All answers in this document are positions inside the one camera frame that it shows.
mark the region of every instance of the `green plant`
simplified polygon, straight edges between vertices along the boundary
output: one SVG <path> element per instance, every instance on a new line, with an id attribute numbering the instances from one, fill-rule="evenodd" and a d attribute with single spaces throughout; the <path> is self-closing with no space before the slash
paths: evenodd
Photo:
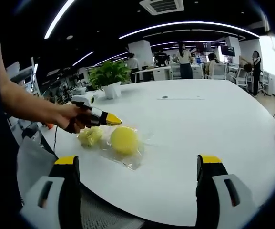
<path id="1" fill-rule="evenodd" d="M 92 87 L 100 89 L 116 82 L 125 82 L 129 79 L 130 69 L 124 65 L 123 61 L 106 61 L 101 67 L 91 69 L 90 82 Z"/>

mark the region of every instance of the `black cable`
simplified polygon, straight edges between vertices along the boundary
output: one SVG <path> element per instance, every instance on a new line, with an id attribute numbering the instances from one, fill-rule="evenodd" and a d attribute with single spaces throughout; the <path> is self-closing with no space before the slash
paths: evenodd
<path id="1" fill-rule="evenodd" d="M 55 147 L 56 147 L 57 130 L 58 130 L 58 126 L 56 126 L 55 143 L 53 144 L 53 153 L 54 153 L 54 154 L 55 154 Z"/>

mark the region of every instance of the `human hand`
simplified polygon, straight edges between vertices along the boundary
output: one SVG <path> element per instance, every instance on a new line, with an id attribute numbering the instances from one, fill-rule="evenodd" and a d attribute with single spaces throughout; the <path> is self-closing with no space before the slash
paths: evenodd
<path id="1" fill-rule="evenodd" d="M 57 109 L 56 115 L 56 125 L 65 130 L 70 123 L 72 118 L 75 119 L 73 124 L 74 132 L 79 133 L 80 130 L 85 128 L 85 124 L 77 120 L 78 115 L 85 115 L 85 120 L 90 121 L 87 127 L 91 126 L 91 111 L 90 109 L 83 109 L 79 108 L 76 105 L 66 104 L 66 105 L 59 105 Z"/>

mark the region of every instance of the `led light strip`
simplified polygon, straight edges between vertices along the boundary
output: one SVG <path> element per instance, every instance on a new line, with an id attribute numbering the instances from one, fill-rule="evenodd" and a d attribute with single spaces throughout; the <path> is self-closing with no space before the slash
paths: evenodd
<path id="1" fill-rule="evenodd" d="M 118 59 L 118 60 L 116 60 L 116 61 L 120 61 L 120 60 L 125 59 L 125 58 L 127 58 L 127 57 L 126 57 L 126 56 L 125 56 L 125 57 L 122 57 L 122 58 L 120 58 L 120 59 Z"/>
<path id="2" fill-rule="evenodd" d="M 184 42 L 210 42 L 210 43 L 226 44 L 226 42 L 218 42 L 218 41 L 184 41 Z M 178 42 L 167 42 L 167 43 L 155 44 L 155 45 L 151 45 L 150 47 L 164 45 L 164 44 L 175 44 L 175 43 L 178 43 Z"/>
<path id="3" fill-rule="evenodd" d="M 179 46 L 175 46 L 175 47 L 169 47 L 169 48 L 164 48 L 164 49 L 178 49 Z"/>
<path id="4" fill-rule="evenodd" d="M 66 12 L 66 10 L 75 2 L 76 0 L 68 0 L 64 6 L 61 8 L 55 19 L 52 21 L 51 25 L 49 26 L 44 39 L 48 39 L 51 36 L 52 31 L 55 29 L 57 23 L 63 16 L 63 14 Z"/>
<path id="5" fill-rule="evenodd" d="M 238 35 L 235 33 L 231 33 L 231 32 L 224 32 L 224 31 L 217 31 L 217 30 L 204 30 L 204 29 L 190 29 L 190 30 L 171 30 L 171 31 L 166 31 L 166 32 L 159 32 L 159 33 L 154 33 L 151 35 L 147 35 L 144 36 L 144 38 L 146 37 L 152 37 L 152 36 L 156 36 L 156 35 L 161 35 L 161 34 L 165 34 L 165 33 L 171 33 L 171 32 L 184 32 L 184 31 L 209 31 L 209 32 L 218 32 L 218 33 L 225 33 L 225 34 L 230 34 L 230 35 L 234 35 L 236 37 L 241 37 L 241 40 L 244 40 L 246 37 L 242 36 L 242 35 Z"/>
<path id="6" fill-rule="evenodd" d="M 76 63 L 74 63 L 72 66 L 75 66 L 76 64 L 78 64 L 80 61 L 82 61 L 84 58 L 88 57 L 89 55 L 93 54 L 94 51 L 90 52 L 89 54 L 87 54 L 86 56 L 82 57 L 80 60 L 78 60 Z"/>
<path id="7" fill-rule="evenodd" d="M 118 57 L 118 56 L 121 56 L 121 55 L 124 55 L 124 54 L 127 54 L 127 53 L 129 53 L 129 52 L 124 52 L 124 53 L 119 54 L 119 55 L 117 55 L 117 56 L 114 56 L 114 57 L 111 57 L 111 58 L 109 58 L 109 59 L 106 59 L 105 61 L 108 61 L 108 60 L 110 60 L 110 59 L 113 59 L 113 58 L 115 58 L 115 57 Z M 101 63 L 103 63 L 103 62 L 105 62 L 105 61 L 101 61 L 101 62 L 95 64 L 94 66 L 97 66 L 98 64 L 101 64 Z"/>
<path id="8" fill-rule="evenodd" d="M 233 26 L 233 25 L 227 25 L 227 24 L 210 22 L 210 21 L 179 21 L 179 22 L 172 22 L 172 23 L 166 23 L 166 24 L 161 24 L 161 25 L 155 25 L 155 26 L 151 26 L 151 27 L 148 27 L 148 28 L 145 28 L 145 29 L 137 30 L 135 32 L 128 33 L 128 34 L 120 37 L 119 39 L 131 36 L 133 34 L 136 34 L 136 33 L 139 33 L 139 32 L 143 32 L 143 31 L 146 31 L 146 30 L 151 30 L 151 29 L 160 28 L 160 27 L 169 26 L 169 25 L 183 25 L 183 24 L 205 24 L 205 25 L 223 26 L 223 27 L 228 27 L 228 28 L 232 28 L 232 29 L 235 29 L 235 30 L 240 30 L 242 32 L 249 33 L 249 34 L 251 34 L 251 35 L 259 38 L 259 36 L 257 34 L 255 34 L 253 32 L 250 32 L 248 30 L 241 29 L 241 28 Z"/>
<path id="9" fill-rule="evenodd" d="M 164 49 L 178 49 L 179 46 L 175 46 L 175 47 L 169 47 L 169 48 L 164 48 Z"/>

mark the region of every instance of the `round white table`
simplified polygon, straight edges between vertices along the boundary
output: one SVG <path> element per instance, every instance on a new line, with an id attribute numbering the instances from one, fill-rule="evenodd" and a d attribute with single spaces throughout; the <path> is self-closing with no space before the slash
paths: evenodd
<path id="1" fill-rule="evenodd" d="M 132 171 L 58 129 L 58 157 L 79 156 L 81 182 L 112 205 L 138 217 L 194 226 L 197 155 L 222 159 L 260 206 L 275 188 L 275 120 L 252 96 L 229 81 L 171 80 L 121 86 L 115 100 L 94 106 L 150 137 L 141 166 Z M 41 129 L 53 148 L 55 127 Z"/>

